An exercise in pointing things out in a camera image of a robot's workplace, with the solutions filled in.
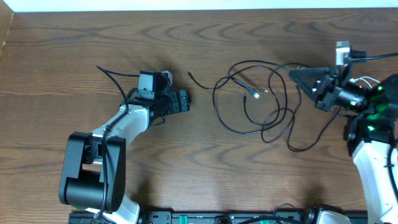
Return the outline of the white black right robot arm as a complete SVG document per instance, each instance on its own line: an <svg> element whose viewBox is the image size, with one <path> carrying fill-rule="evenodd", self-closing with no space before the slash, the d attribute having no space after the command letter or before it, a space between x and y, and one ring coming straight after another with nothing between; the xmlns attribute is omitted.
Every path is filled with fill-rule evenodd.
<svg viewBox="0 0 398 224"><path fill-rule="evenodd" d="M372 88L350 82L351 70L296 68L289 77L315 103L330 111L351 111L343 131L348 153L358 169L368 223L397 223L397 75Z"/></svg>

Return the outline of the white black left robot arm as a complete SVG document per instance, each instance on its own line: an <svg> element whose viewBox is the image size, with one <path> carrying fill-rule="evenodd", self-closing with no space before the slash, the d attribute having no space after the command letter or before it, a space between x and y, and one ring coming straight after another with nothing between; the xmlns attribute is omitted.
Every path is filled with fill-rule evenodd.
<svg viewBox="0 0 398 224"><path fill-rule="evenodd" d="M67 141L58 197L93 213L91 223L138 223L140 206L125 194L126 150L157 118L190 109L186 90L170 90L170 71L142 70L138 79L109 121Z"/></svg>

